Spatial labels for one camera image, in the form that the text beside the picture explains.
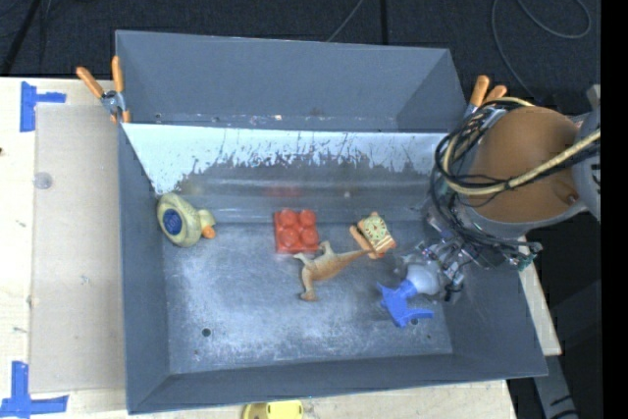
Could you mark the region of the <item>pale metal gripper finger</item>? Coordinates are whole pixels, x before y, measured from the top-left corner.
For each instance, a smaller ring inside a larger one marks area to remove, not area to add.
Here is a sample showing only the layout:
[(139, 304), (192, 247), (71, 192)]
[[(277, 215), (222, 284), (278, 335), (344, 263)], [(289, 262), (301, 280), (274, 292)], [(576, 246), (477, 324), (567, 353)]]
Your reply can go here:
[(441, 266), (445, 293), (462, 292), (465, 281), (465, 264), (459, 261), (445, 262)]
[(400, 264), (404, 267), (419, 265), (426, 267), (441, 267), (442, 262), (430, 247), (413, 247), (400, 256)]

